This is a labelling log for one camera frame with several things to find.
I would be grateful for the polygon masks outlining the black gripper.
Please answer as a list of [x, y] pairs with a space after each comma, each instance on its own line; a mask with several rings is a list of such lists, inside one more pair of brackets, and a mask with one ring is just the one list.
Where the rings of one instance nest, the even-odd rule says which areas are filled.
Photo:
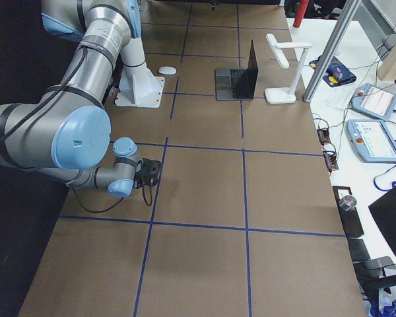
[[139, 170], [135, 173], [133, 187], [139, 189], [143, 186], [154, 187], [157, 185], [161, 164], [158, 160], [143, 158], [139, 163]]

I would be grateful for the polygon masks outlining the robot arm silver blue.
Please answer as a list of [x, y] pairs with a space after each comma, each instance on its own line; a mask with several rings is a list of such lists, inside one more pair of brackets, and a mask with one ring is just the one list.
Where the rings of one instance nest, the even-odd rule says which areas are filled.
[[39, 103], [0, 105], [0, 165], [116, 197], [156, 185], [159, 162], [143, 158], [128, 137], [111, 140], [102, 103], [121, 61], [119, 105], [160, 104], [164, 79], [147, 67], [138, 2], [43, 1], [41, 16], [50, 34], [77, 48], [61, 82]]

